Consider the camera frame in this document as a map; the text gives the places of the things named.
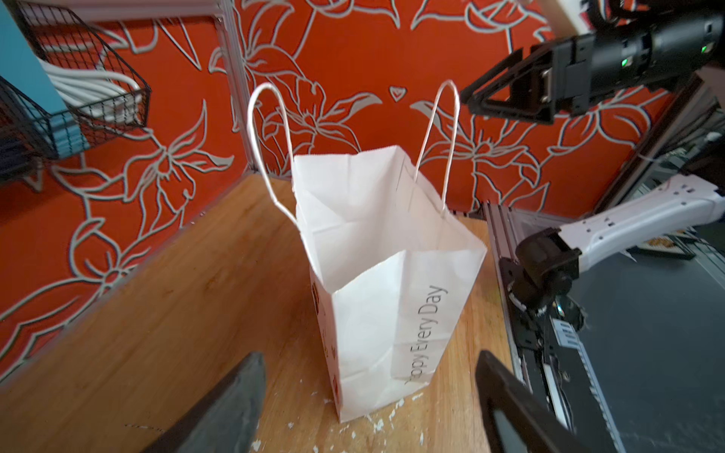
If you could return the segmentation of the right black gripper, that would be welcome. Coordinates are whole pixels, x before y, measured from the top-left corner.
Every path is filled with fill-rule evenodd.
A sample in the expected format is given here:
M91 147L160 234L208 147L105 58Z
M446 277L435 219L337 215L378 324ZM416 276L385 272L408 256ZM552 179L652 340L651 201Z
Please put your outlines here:
M651 63L647 30L609 30L510 54L460 93L475 116L551 125L642 83Z

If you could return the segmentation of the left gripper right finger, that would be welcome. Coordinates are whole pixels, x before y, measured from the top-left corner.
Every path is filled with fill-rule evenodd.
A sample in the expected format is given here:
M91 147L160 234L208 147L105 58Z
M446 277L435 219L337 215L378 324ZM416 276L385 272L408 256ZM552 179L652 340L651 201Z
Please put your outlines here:
M585 452L585 446L496 356L479 354L475 380L492 452Z

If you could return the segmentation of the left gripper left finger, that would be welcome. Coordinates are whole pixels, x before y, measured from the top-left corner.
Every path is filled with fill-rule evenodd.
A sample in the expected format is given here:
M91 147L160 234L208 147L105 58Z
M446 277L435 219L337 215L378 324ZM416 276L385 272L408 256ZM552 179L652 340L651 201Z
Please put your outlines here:
M262 417L266 366L249 353L146 452L247 452Z

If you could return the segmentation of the white paper bag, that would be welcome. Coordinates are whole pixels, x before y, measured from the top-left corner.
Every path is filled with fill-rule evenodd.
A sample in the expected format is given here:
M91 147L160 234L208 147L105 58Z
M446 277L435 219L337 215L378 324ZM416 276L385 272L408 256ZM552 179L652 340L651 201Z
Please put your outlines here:
M338 419L428 386L483 265L486 245L397 145L292 155L286 216L309 264Z

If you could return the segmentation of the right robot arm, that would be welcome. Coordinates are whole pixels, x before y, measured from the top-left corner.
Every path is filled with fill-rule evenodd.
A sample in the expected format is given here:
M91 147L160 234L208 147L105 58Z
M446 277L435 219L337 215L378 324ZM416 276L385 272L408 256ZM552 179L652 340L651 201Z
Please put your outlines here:
M720 1L543 1L554 39L515 51L462 90L470 113L549 125L617 92L672 91L703 68L724 64ZM508 292L537 311L567 294L582 273L627 248L724 215L724 145L715 143L652 192L585 220L549 228L517 247Z

